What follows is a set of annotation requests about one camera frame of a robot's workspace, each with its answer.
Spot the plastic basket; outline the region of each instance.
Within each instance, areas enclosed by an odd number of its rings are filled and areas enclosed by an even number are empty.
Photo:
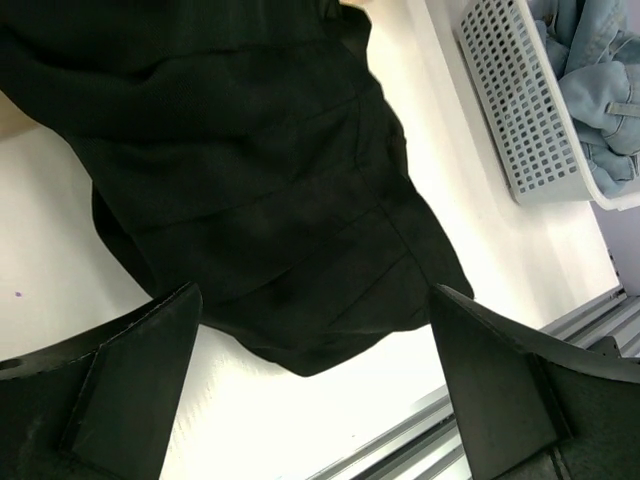
[[[526,0],[472,0],[456,33],[518,203],[640,205],[640,182],[596,186]]]

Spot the white wall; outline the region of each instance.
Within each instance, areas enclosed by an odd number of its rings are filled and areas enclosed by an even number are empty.
[[[640,0],[628,0],[629,28],[640,32]],[[620,281],[631,295],[640,295],[640,208],[605,212],[594,206],[611,250]]]

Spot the black fabric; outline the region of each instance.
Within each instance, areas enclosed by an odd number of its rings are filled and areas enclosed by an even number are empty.
[[[472,296],[408,180],[363,12],[2,0],[0,18],[0,88],[72,146],[151,295],[197,282],[204,323],[300,375],[428,323],[430,285]]]

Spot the denim jacket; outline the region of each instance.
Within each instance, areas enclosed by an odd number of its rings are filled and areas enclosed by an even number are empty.
[[[569,113],[596,183],[615,195],[637,178],[640,37],[625,0],[532,0]]]

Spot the basket grid pattern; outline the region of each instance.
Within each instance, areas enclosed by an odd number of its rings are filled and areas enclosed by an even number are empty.
[[[519,194],[579,174],[525,20],[514,0],[482,0],[462,22],[460,40],[480,80],[511,187]]]

